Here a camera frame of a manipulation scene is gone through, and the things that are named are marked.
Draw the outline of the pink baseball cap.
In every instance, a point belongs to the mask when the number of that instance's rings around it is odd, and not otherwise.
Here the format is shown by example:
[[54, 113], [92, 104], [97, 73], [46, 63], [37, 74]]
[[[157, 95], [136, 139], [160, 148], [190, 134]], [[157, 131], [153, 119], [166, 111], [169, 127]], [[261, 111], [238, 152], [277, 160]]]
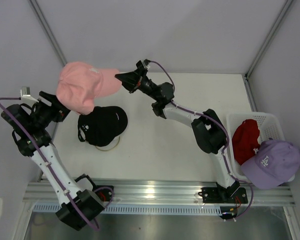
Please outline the pink baseball cap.
[[95, 99], [117, 93], [122, 82], [115, 68], [96, 68], [85, 62], [69, 62], [59, 74], [57, 99], [69, 110], [88, 115], [95, 107]]

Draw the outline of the black NY baseball cap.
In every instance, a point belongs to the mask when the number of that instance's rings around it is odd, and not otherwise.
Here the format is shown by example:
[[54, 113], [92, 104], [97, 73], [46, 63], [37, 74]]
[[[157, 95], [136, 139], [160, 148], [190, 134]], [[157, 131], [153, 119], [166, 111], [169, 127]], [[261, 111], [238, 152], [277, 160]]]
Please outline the black NY baseball cap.
[[77, 122], [77, 137], [97, 147], [109, 145], [128, 126], [128, 116], [119, 106], [96, 106], [87, 115], [80, 115]]

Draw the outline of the gold wire hat stand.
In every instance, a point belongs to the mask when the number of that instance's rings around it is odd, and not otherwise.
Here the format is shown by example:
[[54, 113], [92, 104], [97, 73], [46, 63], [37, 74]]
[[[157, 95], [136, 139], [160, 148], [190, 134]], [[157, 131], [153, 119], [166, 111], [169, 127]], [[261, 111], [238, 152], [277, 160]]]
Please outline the gold wire hat stand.
[[99, 151], [108, 152], [114, 149], [120, 143], [121, 136], [116, 136], [108, 145], [106, 146], [95, 146]]

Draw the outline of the red baseball cap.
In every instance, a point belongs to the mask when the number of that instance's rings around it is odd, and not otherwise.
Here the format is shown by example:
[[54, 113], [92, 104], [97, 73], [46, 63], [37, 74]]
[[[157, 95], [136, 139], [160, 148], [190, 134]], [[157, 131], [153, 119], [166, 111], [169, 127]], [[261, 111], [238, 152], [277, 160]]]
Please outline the red baseball cap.
[[244, 120], [235, 130], [232, 137], [232, 148], [234, 159], [239, 165], [244, 164], [257, 154], [260, 148], [259, 136], [260, 130], [254, 119]]

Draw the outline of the purple LA baseball cap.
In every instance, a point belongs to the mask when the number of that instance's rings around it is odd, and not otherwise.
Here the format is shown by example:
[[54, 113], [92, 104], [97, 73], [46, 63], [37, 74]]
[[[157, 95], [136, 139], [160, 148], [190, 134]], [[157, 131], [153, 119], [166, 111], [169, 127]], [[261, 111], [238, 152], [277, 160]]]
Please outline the purple LA baseball cap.
[[268, 190], [287, 183], [300, 167], [300, 150], [284, 140], [261, 143], [257, 154], [241, 165], [241, 171], [257, 188]]

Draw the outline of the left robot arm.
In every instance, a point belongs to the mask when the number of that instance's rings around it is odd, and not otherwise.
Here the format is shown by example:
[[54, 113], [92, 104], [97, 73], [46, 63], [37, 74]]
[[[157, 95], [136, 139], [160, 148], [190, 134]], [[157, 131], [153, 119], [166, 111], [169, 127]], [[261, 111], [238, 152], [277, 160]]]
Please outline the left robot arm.
[[39, 96], [35, 99], [29, 87], [22, 87], [16, 97], [21, 103], [8, 107], [1, 104], [0, 97], [1, 117], [13, 128], [12, 137], [19, 152], [41, 169], [52, 186], [61, 207], [56, 212], [58, 219], [74, 230], [89, 226], [97, 232], [100, 228], [96, 217], [105, 209], [97, 195], [98, 187], [92, 183], [78, 185], [46, 130], [51, 122], [63, 122], [70, 110], [53, 94], [40, 91]]

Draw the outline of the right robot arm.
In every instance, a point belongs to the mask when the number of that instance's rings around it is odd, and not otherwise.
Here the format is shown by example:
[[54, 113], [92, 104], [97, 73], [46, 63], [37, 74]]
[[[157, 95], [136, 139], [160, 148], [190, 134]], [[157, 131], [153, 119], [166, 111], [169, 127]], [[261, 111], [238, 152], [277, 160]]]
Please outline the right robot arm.
[[216, 193], [209, 195], [202, 191], [202, 197], [211, 203], [231, 201], [236, 196], [240, 183], [231, 175], [226, 153], [229, 135], [216, 112], [212, 109], [198, 112], [177, 104], [173, 100], [174, 82], [156, 84], [148, 78], [147, 70], [118, 73], [115, 78], [121, 81], [129, 93], [139, 90], [152, 98], [155, 102], [151, 106], [156, 116], [182, 123], [192, 129], [198, 147], [209, 155], [216, 174]]

